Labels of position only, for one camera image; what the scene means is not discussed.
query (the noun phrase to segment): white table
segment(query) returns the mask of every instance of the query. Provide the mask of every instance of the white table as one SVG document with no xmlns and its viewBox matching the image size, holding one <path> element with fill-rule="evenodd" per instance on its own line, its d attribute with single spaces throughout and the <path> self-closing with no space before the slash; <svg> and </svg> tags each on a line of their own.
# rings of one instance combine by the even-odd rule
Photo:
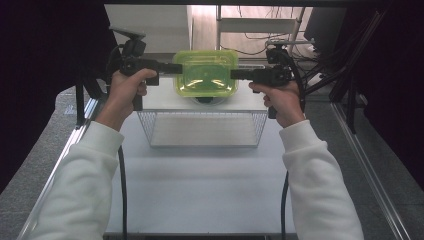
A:
<svg viewBox="0 0 424 240">
<path fill-rule="evenodd" d="M 286 173 L 280 129 L 275 120 L 267 120 L 258 148 L 151 148 L 136 113 L 132 114 L 121 130 L 125 135 L 128 232 L 280 233 Z M 118 169 L 106 233 L 121 229 Z M 286 229 L 295 232 L 290 195 Z"/>
</svg>

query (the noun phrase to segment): hand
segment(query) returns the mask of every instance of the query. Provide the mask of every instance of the hand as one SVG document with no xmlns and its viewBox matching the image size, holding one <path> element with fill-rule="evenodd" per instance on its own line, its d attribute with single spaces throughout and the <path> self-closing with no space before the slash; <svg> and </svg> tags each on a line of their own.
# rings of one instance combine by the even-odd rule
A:
<svg viewBox="0 0 424 240">
<path fill-rule="evenodd" d="M 255 91 L 263 92 L 264 105 L 274 106 L 277 110 L 277 122 L 284 128 L 305 120 L 299 102 L 299 88 L 297 83 L 290 81 L 284 87 L 272 88 L 262 84 L 249 83 L 249 87 Z"/>
<path fill-rule="evenodd" d="M 135 95 L 147 94 L 145 79 L 155 76 L 156 72 L 150 69 L 142 69 L 131 77 L 116 71 L 112 75 L 109 98 L 97 116 L 96 122 L 119 131 L 125 119 L 134 110 L 132 100 Z"/>
</svg>

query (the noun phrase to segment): white sleeve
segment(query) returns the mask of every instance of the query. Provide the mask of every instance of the white sleeve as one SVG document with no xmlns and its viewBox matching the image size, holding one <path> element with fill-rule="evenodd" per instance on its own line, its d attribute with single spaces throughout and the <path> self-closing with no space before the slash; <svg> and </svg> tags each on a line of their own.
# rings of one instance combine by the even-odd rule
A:
<svg viewBox="0 0 424 240">
<path fill-rule="evenodd" d="M 308 120 L 280 131 L 299 239 L 363 239 L 340 167 Z"/>
<path fill-rule="evenodd" d="M 103 239 L 123 136 L 92 122 L 59 164 L 30 239 Z"/>
</svg>

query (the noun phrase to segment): wire mesh basket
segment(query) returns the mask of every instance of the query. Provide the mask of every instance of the wire mesh basket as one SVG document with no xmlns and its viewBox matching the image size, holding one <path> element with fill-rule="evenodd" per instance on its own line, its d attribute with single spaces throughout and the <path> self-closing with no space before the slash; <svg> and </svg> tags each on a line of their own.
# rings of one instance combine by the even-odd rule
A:
<svg viewBox="0 0 424 240">
<path fill-rule="evenodd" d="M 257 147 L 266 111 L 138 112 L 152 147 Z"/>
</svg>

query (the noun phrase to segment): translucent container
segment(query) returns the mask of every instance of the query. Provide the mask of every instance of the translucent container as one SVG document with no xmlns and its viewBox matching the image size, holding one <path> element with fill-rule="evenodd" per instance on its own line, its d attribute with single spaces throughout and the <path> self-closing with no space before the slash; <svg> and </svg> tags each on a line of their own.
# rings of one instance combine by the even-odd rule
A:
<svg viewBox="0 0 424 240">
<path fill-rule="evenodd" d="M 234 51 L 180 51 L 173 62 L 183 65 L 183 74 L 174 79 L 180 96 L 229 97 L 237 91 L 238 82 L 230 78 L 230 70 L 238 64 Z"/>
</svg>

